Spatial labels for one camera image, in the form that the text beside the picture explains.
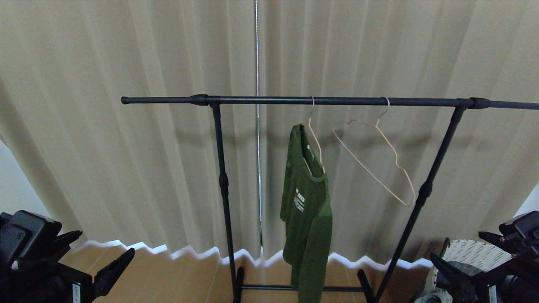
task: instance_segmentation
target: curtain fold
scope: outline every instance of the curtain fold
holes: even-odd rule
[[[467,98],[538,102],[539,5],[523,2],[262,2],[262,95]],[[333,135],[344,119],[375,123],[383,107],[315,106],[334,214],[331,250],[350,260],[391,257],[411,213]],[[310,106],[262,107],[263,241],[284,243],[278,211],[292,125]],[[425,181],[452,109],[390,107],[380,124],[416,192]],[[468,110],[403,254],[422,257],[445,237],[498,232],[539,180],[535,112]],[[399,197],[404,174],[374,129],[337,125],[344,142]]]
[[[227,256],[211,110],[122,105],[126,96],[255,95],[254,3],[0,2],[0,137],[51,216],[100,242],[217,246]],[[535,1],[263,1],[261,95],[483,97],[539,102]],[[261,106],[262,239],[279,219],[292,125],[310,106]],[[391,256],[411,209],[333,136],[385,108],[316,106],[334,213],[332,251]],[[452,110],[391,106],[380,128],[416,192]],[[260,252],[254,105],[222,105],[235,250]],[[467,110],[403,257],[430,242],[497,231],[539,180],[536,112]],[[400,197],[411,192],[372,129],[337,125]]]

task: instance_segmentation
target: long-sleeve green shirt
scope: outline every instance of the long-sleeve green shirt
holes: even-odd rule
[[[295,125],[290,133],[280,217],[286,222],[282,256],[292,265],[291,286],[298,288],[298,302],[319,303],[333,216],[327,175],[309,145],[303,125]]]

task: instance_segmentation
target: black metal garment rack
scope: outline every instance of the black metal garment rack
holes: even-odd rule
[[[453,134],[457,128],[457,125],[467,109],[484,109],[484,108],[517,108],[517,109],[535,109],[539,110],[539,104],[524,103],[524,102],[506,102],[506,101],[490,101],[483,98],[469,98],[469,99],[433,99],[433,98],[390,98],[391,106],[440,106],[440,107],[454,107],[451,121],[447,127],[444,139],[438,149],[434,163],[432,163],[431,170],[427,177],[427,180],[419,189],[419,194],[416,199],[416,205],[412,210],[412,214],[408,219],[403,234],[400,237],[397,248],[393,253],[393,257],[389,263],[389,267],[385,273],[385,276],[378,287],[376,295],[374,295],[372,287],[369,285],[369,281],[363,270],[357,272],[357,277],[360,280],[361,287],[341,287],[341,286],[326,286],[324,291],[330,292],[363,292],[368,303],[378,303],[385,288],[388,285],[391,274],[397,265],[397,260],[400,258],[403,252],[406,241],[412,232],[413,226],[416,223],[417,217],[421,212],[421,208],[425,205],[427,198],[432,192],[432,184],[436,173],[440,168],[441,162],[444,159],[445,153],[451,143]],[[234,248],[232,244],[232,227],[230,223],[230,207],[229,207],[229,179],[226,176],[225,169],[225,157],[223,150],[223,132],[221,129],[221,104],[303,104],[311,105],[313,99],[311,97],[221,97],[221,96],[208,96],[205,94],[193,95],[190,97],[122,97],[123,104],[153,104],[153,103],[188,103],[201,106],[210,106],[213,110],[213,119],[215,122],[215,132],[217,138],[217,153],[219,161],[219,186],[221,189],[221,196],[223,198],[223,210],[225,215],[226,225],[226,240],[228,244],[228,253],[230,259],[230,274],[232,278],[232,291],[234,295],[233,303],[241,302],[242,290],[295,290],[290,286],[282,285],[244,285],[243,277],[245,271],[242,267],[236,272],[236,265],[234,264]],[[386,106],[387,100],[385,98],[339,98],[339,97],[321,97],[315,98],[317,105],[380,105]]]

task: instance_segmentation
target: clothes hanger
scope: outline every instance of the clothes hanger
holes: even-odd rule
[[[313,99],[313,106],[310,109],[309,122],[307,123],[307,127],[310,129],[310,133],[313,135],[314,141],[316,142],[316,145],[318,146],[318,151],[320,152],[320,157],[318,158],[318,161],[320,162],[320,166],[322,167],[322,172],[325,174],[326,168],[324,167],[324,164],[322,163],[322,148],[320,147],[320,143],[318,143],[318,139],[316,138],[316,135],[314,134],[313,128],[310,126],[310,119],[313,116],[313,111],[314,111],[314,97],[311,96],[311,99]]]
[[[343,121],[340,121],[340,122],[337,122],[334,126],[333,126],[333,134],[335,135],[335,137],[337,137],[337,140],[339,140],[339,142],[342,144],[342,146],[344,146],[344,148],[350,153],[350,155],[352,155],[352,157],[354,157],[354,159],[356,159],[357,163],[359,163],[378,183],[380,183],[381,186],[383,186],[393,197],[395,197],[397,200],[399,200],[402,204],[404,204],[405,206],[412,206],[414,205],[415,201],[416,201],[416,191],[413,189],[413,185],[412,185],[412,181],[410,180],[410,177],[408,176],[408,172],[406,172],[406,169],[402,168],[399,166],[398,164],[398,154],[397,154],[397,151],[395,150],[395,148],[393,147],[393,145],[391,145],[391,143],[389,142],[388,138],[385,137],[384,133],[382,133],[382,131],[380,130],[380,128],[378,127],[379,123],[380,123],[380,118],[382,118],[382,116],[384,114],[386,114],[389,110],[389,106],[390,106],[390,103],[389,103],[389,99],[384,97],[387,101],[388,101],[388,107],[385,109],[385,111],[378,117],[378,120],[376,120],[376,124],[375,125],[372,125],[372,124],[369,124],[369,123],[366,123],[366,122],[362,122],[362,121],[358,121],[358,120],[355,120],[355,119],[352,119],[350,121],[346,121],[346,120],[343,120]],[[361,123],[361,124],[364,124],[364,125],[367,125],[367,126],[370,126],[370,127],[374,127],[376,128],[376,130],[382,135],[382,137],[384,138],[385,142],[389,145],[389,147],[391,147],[391,150],[393,150],[393,153],[395,154],[395,166],[402,170],[404,172],[404,175],[406,175],[406,179],[408,180],[408,184],[410,185],[410,188],[412,189],[412,194],[413,194],[413,200],[410,204],[406,204],[401,198],[399,198],[397,195],[395,195],[387,186],[385,186],[384,183],[382,183],[382,181],[380,181],[373,173],[371,173],[371,171],[365,166],[363,165],[363,163],[361,163],[361,161],[352,153],[352,151],[350,151],[350,149],[346,146],[346,144],[344,144],[344,142],[341,140],[341,138],[339,138],[339,136],[337,135],[337,132],[335,132],[335,126],[339,123],[346,123],[347,125],[349,125],[350,123],[352,122],[358,122],[358,123]]]

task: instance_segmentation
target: brown floor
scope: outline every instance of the brown floor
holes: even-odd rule
[[[99,269],[113,261],[126,248],[123,245],[104,247],[87,243],[80,249],[70,251],[60,261],[78,270],[95,275]],[[136,250],[131,264],[124,271],[108,296],[96,299],[106,302],[232,302],[230,269],[217,251],[204,254],[200,259],[192,250],[183,250],[173,259],[168,251],[153,254],[146,247]],[[246,284],[290,283],[291,266],[282,258],[269,267],[255,264],[248,257],[236,260],[243,266]],[[378,285],[383,272],[362,263],[347,268],[335,259],[327,267],[327,286],[360,286],[356,272],[363,268],[371,284]],[[415,266],[410,270],[397,267],[381,302],[409,302],[424,281],[428,268]],[[243,303],[250,302],[297,302],[294,291],[243,290]],[[365,302],[362,293],[324,292],[322,302]]]

